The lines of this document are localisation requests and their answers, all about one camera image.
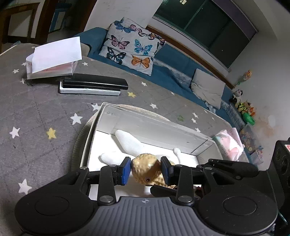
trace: sofa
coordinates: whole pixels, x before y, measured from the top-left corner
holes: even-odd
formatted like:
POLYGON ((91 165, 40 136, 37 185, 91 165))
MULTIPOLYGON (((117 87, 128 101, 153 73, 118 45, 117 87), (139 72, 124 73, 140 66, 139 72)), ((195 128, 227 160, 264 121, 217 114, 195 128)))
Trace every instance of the sofa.
MULTIPOLYGON (((190 86, 182 84, 178 79, 172 76, 170 70, 166 67, 154 65, 152 75, 148 76, 141 72, 130 69, 126 66, 119 65, 108 58, 100 56, 99 52, 101 50, 107 32, 108 31, 106 29, 96 27, 88 31, 79 33, 75 35, 75 37, 79 36, 81 43, 86 44, 90 47, 88 57, 121 68, 132 74, 138 75, 174 93, 177 93, 184 98, 189 99, 190 101, 200 105, 205 109, 208 109, 205 105, 205 102, 193 94, 193 92, 190 89, 190 86)), ((165 44, 156 53, 155 59, 162 61, 163 63, 169 65, 170 67, 175 68, 176 70, 182 72, 183 74, 189 76, 190 78, 193 77, 196 69, 200 69, 212 75, 210 71, 201 66, 198 62, 194 61, 193 59, 191 59, 190 57, 180 52, 179 50, 175 49, 169 44, 165 44)), ((222 105, 219 110, 216 110, 216 115, 229 122, 232 127, 237 127, 238 126, 237 122, 233 119, 231 115, 229 116, 228 114, 229 111, 227 110, 229 108, 228 100, 232 97, 232 95, 233 95, 232 90, 225 85, 222 94, 223 100, 222 105)))

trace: metal screw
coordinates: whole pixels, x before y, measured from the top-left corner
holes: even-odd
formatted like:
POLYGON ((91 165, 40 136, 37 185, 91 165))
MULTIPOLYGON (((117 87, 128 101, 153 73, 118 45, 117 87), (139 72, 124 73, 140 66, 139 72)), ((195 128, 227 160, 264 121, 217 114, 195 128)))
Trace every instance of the metal screw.
POLYGON ((114 200, 114 198, 112 196, 109 195, 104 195, 100 197, 100 201, 101 202, 106 202, 106 203, 110 203, 114 200))
POLYGON ((187 196, 187 195, 182 195, 178 198, 178 200, 180 202, 184 202, 184 203, 187 203, 187 202, 191 202, 192 201, 192 197, 190 196, 187 196))

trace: black butterfly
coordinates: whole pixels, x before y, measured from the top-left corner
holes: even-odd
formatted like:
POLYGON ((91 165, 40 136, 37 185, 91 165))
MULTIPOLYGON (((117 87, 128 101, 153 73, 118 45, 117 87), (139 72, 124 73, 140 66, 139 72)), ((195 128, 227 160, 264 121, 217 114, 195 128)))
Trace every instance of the black butterfly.
POLYGON ((125 52, 121 52, 119 54, 115 54, 114 53, 114 50, 110 47, 108 47, 108 53, 107 53, 107 58, 115 61, 116 59, 116 62, 119 64, 119 65, 122 65, 122 59, 124 59, 124 57, 126 56, 126 53, 125 52))

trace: gray ribbed panel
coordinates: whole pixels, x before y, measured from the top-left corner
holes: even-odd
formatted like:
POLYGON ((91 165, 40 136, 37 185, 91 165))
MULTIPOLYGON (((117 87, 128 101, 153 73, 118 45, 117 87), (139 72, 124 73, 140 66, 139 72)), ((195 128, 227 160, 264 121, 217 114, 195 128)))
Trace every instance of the gray ribbed panel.
POLYGON ((206 227, 190 207, 170 198, 122 197, 117 204, 100 207, 92 220, 73 236, 222 236, 206 227))

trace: blue butterfly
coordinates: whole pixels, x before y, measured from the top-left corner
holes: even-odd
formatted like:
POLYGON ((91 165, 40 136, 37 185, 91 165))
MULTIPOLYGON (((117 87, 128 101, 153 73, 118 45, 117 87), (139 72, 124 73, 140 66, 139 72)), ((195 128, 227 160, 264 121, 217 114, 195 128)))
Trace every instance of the blue butterfly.
POLYGON ((119 54, 115 54, 114 53, 114 50, 110 47, 108 47, 108 53, 107 53, 107 58, 109 59, 113 59, 113 61, 115 61, 116 59, 116 62, 119 64, 119 65, 122 65, 123 61, 122 59, 124 59, 124 57, 126 56, 126 53, 125 52, 121 52, 119 54))
POLYGON ((124 30, 126 33, 131 33, 132 31, 136 31, 135 29, 133 29, 133 28, 131 28, 131 26, 130 27, 125 27, 125 26, 122 26, 121 25, 121 23, 123 23, 123 21, 124 21, 124 18, 122 18, 122 20, 120 20, 120 21, 115 21, 114 22, 114 25, 116 26, 116 30, 124 30))
POLYGON ((141 43, 139 42, 138 39, 135 39, 135 49, 134 51, 136 53, 140 53, 140 52, 143 52, 143 56, 147 56, 148 55, 148 52, 151 50, 151 48, 153 47, 153 45, 146 45, 144 47, 142 47, 141 43))

